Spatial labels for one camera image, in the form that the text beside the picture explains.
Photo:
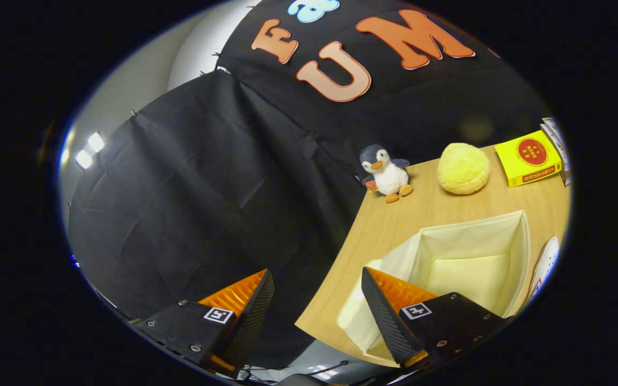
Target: orange letter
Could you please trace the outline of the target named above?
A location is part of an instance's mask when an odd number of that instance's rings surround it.
[[[295,53],[295,49],[299,46],[297,41],[284,42],[280,39],[287,39],[290,37],[290,32],[282,28],[273,28],[279,25],[278,19],[266,20],[262,29],[257,34],[256,39],[252,42],[252,49],[261,48],[264,51],[270,52],[278,57],[280,63],[287,63]]]
[[[352,83],[350,85],[338,85],[319,70],[319,65],[315,61],[304,64],[297,71],[297,80],[306,81],[333,102],[350,102],[350,100],[363,95],[371,86],[371,76],[359,62],[343,51],[342,47],[343,45],[340,42],[330,42],[319,51],[319,58],[330,58],[335,63],[340,64],[342,68],[352,75]]]
[[[430,61],[427,56],[414,52],[407,44],[417,47],[436,59],[442,59],[442,54],[434,39],[442,45],[445,54],[453,58],[476,55],[469,47],[463,46],[461,42],[451,37],[421,12],[400,10],[400,15],[409,28],[378,17],[369,17],[361,20],[356,25],[356,29],[359,32],[371,32],[380,37],[402,56],[402,67],[405,69],[417,69],[429,64]]]

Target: ceiling light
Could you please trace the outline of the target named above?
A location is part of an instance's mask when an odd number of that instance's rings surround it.
[[[76,162],[81,168],[87,169],[92,165],[92,157],[86,151],[80,151],[76,156]]]
[[[101,135],[98,132],[95,132],[90,139],[87,140],[88,144],[92,147],[95,152],[101,150],[104,146],[104,140],[101,138]]]

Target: fabric storage bin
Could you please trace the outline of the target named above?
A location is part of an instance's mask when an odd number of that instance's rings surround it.
[[[450,292],[500,317],[510,316],[529,279],[530,238],[523,210],[481,220],[419,230],[367,266],[435,295]],[[338,325],[369,357],[392,359],[366,298],[361,275],[338,316]]]

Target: stuffed penguin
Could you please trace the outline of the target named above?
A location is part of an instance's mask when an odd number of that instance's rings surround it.
[[[414,190],[414,187],[409,185],[409,174],[405,169],[409,166],[409,161],[390,159],[382,146],[365,147],[359,154],[359,161],[364,170],[371,174],[361,183],[365,185],[368,181],[375,180],[378,191],[385,195],[385,202],[394,203],[400,196],[404,197]]]

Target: tabletop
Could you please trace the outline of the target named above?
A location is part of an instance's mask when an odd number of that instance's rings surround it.
[[[363,361],[397,367],[392,360],[365,356],[338,326],[341,312],[361,269],[373,259],[381,259],[425,227],[480,220],[524,210],[529,223],[531,254],[529,273],[520,296],[529,295],[534,267],[545,243],[553,236],[559,242],[571,213],[571,186],[565,188],[559,174],[509,188],[500,159],[493,146],[481,151],[490,159],[488,183],[471,195],[453,195],[437,183],[439,159],[407,167],[414,191],[395,203],[385,196],[367,192],[350,233],[331,270],[295,325],[337,350]],[[511,315],[523,302],[518,302]]]

